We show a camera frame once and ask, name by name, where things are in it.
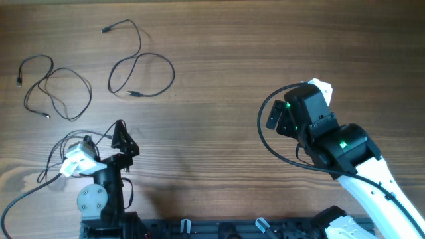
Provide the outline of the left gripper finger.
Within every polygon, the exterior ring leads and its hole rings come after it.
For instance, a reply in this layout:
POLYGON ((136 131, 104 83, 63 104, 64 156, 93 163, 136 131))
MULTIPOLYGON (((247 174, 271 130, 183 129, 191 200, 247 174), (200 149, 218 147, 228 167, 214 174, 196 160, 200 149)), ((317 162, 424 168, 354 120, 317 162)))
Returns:
POLYGON ((114 125, 111 148, 118 149, 121 153, 130 157, 138 156, 139 146, 128 133, 124 121, 117 120, 114 125))
POLYGON ((86 147, 94 151, 96 156, 99 156, 99 150, 97 145, 93 142, 92 137, 90 135, 85 135, 83 138, 83 142, 85 143, 86 147))

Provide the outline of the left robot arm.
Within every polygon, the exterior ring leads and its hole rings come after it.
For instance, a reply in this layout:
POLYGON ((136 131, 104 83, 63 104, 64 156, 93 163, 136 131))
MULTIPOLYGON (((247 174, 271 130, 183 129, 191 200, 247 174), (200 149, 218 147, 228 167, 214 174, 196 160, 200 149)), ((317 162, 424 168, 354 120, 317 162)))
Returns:
POLYGON ((136 212, 126 212, 122 188, 122 169, 133 165, 139 147, 127 132, 125 122, 114 124, 111 148, 120 152, 100 160, 106 167, 90 173, 94 182, 84 187, 77 198, 82 213, 80 238, 145 238, 146 232, 136 212))

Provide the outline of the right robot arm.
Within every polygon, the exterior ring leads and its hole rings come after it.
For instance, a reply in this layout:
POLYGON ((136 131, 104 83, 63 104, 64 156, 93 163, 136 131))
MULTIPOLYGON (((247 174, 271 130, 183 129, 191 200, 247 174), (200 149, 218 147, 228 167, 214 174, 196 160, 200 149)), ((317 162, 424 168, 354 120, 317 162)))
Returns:
POLYGON ((424 219, 392 176, 378 146, 356 124, 339 125, 329 109, 331 85, 314 79, 277 89, 266 127, 295 139, 313 163, 297 163, 260 137, 265 148, 290 165, 330 174, 363 207, 385 238, 423 238, 424 219))

